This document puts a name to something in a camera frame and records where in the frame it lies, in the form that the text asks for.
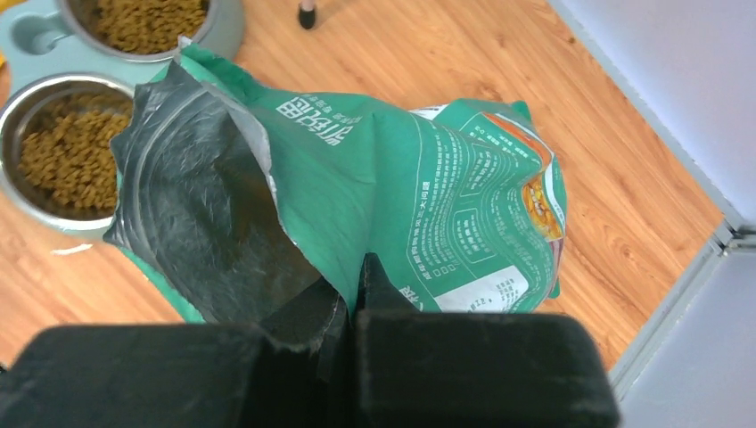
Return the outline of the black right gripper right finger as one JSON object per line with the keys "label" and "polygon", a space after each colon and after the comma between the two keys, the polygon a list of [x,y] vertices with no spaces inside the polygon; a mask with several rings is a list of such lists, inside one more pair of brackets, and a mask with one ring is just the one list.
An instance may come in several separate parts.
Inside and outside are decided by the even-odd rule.
{"label": "black right gripper right finger", "polygon": [[597,348],[572,317],[428,313],[365,257],[355,318],[358,427],[616,427]]}

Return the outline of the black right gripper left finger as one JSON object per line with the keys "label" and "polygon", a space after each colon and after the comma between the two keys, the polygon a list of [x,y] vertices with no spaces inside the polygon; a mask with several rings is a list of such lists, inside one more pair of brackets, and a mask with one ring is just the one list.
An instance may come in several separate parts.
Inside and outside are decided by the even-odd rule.
{"label": "black right gripper left finger", "polygon": [[4,427],[321,427],[348,323],[317,281],[259,324],[61,325],[1,377]]}

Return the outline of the green dog food bag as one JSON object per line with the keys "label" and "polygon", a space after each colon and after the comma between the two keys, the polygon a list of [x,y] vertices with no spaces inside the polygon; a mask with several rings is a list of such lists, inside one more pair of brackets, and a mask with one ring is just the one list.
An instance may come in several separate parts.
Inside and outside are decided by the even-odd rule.
{"label": "green dog food bag", "polygon": [[111,150],[103,239],[189,322],[258,323],[320,279],[354,312],[369,254],[422,312],[560,292],[563,172],[523,101],[293,92],[185,42]]}

